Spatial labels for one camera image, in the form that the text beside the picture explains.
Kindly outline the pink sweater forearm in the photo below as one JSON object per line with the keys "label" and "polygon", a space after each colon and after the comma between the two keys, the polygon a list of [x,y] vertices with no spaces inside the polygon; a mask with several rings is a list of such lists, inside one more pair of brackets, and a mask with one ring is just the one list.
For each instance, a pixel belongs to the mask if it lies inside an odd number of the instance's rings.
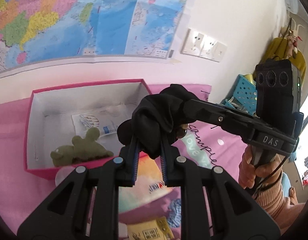
{"label": "pink sweater forearm", "polygon": [[282,172],[275,183],[258,191],[256,202],[272,217],[284,234],[303,210],[305,203],[293,203],[290,197],[283,195]]}

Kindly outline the person's right hand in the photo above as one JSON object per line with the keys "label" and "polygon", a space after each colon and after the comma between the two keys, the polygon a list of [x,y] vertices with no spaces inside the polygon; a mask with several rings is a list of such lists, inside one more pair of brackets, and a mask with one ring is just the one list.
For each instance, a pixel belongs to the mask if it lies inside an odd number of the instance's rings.
{"label": "person's right hand", "polygon": [[269,158],[269,162],[253,163],[253,147],[248,145],[239,164],[238,183],[242,187],[243,202],[256,202],[258,191],[275,183],[282,172],[282,161],[278,154]]}

